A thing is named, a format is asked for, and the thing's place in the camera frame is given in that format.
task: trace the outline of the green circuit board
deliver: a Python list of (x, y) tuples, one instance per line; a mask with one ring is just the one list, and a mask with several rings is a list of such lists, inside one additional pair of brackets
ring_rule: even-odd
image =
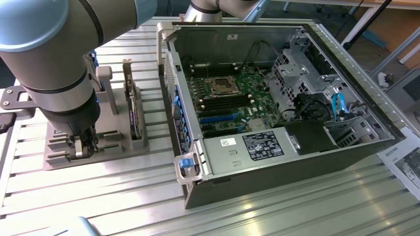
[[(212, 93), (212, 79), (226, 78), (208, 77), (208, 78), (188, 78), (188, 87), (192, 96), (193, 103), (197, 104), (200, 99), (214, 97)], [(220, 131), (228, 129), (237, 129), (237, 133), (246, 133), (250, 131), (248, 121), (250, 119), (260, 118), (265, 125), (265, 128), (270, 128), (278, 120), (278, 113), (276, 103), (269, 94), (264, 77), (257, 73), (256, 68), (248, 67), (241, 73), (232, 75), (229, 79), (234, 82), (237, 87), (237, 94), (230, 95), (252, 95), (253, 103), (248, 106), (230, 109), (230, 114), (236, 114), (236, 118), (232, 121), (220, 121), (209, 124), (200, 124), (201, 130), (205, 134), (208, 131)], [(194, 107), (197, 115), (202, 112), (200, 106)]]

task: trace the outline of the white label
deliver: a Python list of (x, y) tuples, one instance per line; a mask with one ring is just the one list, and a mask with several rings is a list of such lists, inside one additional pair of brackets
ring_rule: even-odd
[(221, 139), (220, 142), (221, 142), (221, 146), (222, 146), (222, 147), (230, 146), (230, 145), (234, 145), (234, 144), (236, 144), (234, 138), (230, 138), (230, 139)]
[(228, 35), (228, 40), (236, 40), (236, 39), (237, 39), (237, 34)]

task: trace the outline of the power supply label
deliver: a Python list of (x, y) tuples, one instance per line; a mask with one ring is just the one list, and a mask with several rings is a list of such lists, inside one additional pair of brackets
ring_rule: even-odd
[(244, 135), (242, 139), (253, 161), (284, 155), (273, 131)]

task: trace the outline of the metal workbench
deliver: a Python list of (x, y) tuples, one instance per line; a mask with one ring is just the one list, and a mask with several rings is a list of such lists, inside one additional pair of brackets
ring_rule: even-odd
[(0, 235), (37, 231), (72, 216), (86, 217), (102, 235), (418, 235), (418, 201), (376, 156), (344, 171), (184, 209), (156, 66), (154, 25), (169, 20), (177, 18), (152, 18), (96, 50), (116, 88), (122, 59), (132, 59), (150, 152), (42, 171), (46, 120), (37, 113), (18, 121), (4, 149)]

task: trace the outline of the metal clamp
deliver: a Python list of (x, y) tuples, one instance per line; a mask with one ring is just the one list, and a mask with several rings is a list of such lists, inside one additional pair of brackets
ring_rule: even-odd
[(186, 153), (184, 155), (180, 155), (180, 156), (174, 157), (173, 163), (174, 163), (176, 180), (177, 180), (177, 182), (180, 184), (188, 184), (188, 183), (190, 183), (193, 181), (197, 181), (197, 180), (201, 179), (201, 176), (202, 176), (201, 171), (194, 176), (190, 176), (190, 177), (184, 177), (182, 176), (180, 162), (184, 159), (194, 159), (194, 153), (189, 152), (189, 153)]

